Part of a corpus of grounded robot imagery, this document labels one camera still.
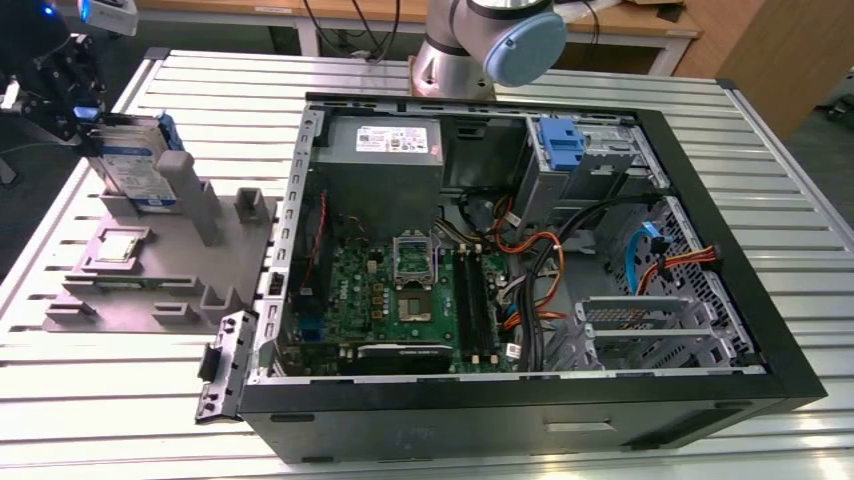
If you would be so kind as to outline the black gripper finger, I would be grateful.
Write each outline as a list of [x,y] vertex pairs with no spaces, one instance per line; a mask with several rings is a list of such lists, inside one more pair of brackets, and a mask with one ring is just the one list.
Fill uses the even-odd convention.
[[79,150],[99,150],[92,132],[106,112],[106,84],[95,39],[72,34],[66,44],[43,57],[36,73],[42,82],[34,107],[39,125],[63,141],[76,139]]

